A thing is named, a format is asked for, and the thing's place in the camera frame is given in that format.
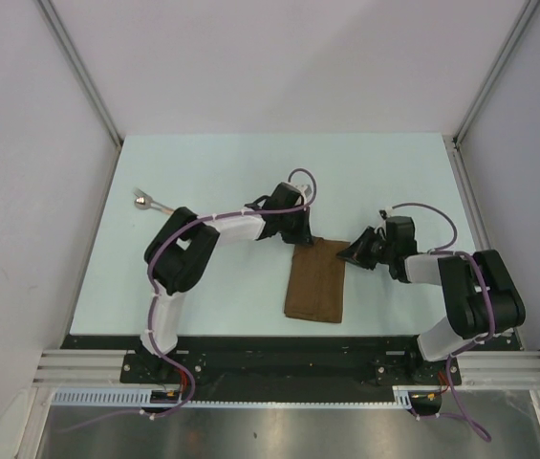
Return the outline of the brown cloth napkin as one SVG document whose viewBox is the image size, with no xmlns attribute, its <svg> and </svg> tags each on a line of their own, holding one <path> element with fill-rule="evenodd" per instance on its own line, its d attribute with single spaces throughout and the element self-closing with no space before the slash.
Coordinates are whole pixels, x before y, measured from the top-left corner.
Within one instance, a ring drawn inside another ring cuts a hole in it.
<svg viewBox="0 0 540 459">
<path fill-rule="evenodd" d="M 315 238 L 312 246 L 294 248 L 284 303 L 286 317 L 342 322 L 345 262 L 337 254 L 348 247 L 345 241 Z"/>
</svg>

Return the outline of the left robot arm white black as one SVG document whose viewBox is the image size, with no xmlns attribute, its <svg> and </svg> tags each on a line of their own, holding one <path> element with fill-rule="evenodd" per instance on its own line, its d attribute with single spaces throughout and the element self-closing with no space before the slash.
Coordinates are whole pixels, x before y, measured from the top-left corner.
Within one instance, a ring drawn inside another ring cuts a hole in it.
<svg viewBox="0 0 540 459">
<path fill-rule="evenodd" d="M 187 292 L 202 279 L 214 251 L 224 245 L 261 241 L 279 235 L 288 245 L 313 244 L 310 207 L 317 186 L 279 183 L 242 208 L 200 216 L 176 208 L 145 250 L 152 299 L 140 335 L 141 370 L 152 381 L 168 380 L 175 370 L 169 354 L 178 342 L 177 328 Z"/>
</svg>

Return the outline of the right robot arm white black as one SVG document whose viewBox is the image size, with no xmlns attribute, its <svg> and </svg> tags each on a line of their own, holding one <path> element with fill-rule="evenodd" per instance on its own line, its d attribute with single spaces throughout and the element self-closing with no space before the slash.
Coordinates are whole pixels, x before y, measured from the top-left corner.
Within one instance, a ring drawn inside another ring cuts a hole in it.
<svg viewBox="0 0 540 459">
<path fill-rule="evenodd" d="M 523 300 L 496 250 L 421 252 L 412 218 L 381 217 L 336 256 L 362 270 L 384 266 L 398 282 L 384 299 L 414 332 L 400 361 L 412 382 L 447 373 L 449 359 L 524 323 Z"/>
</svg>

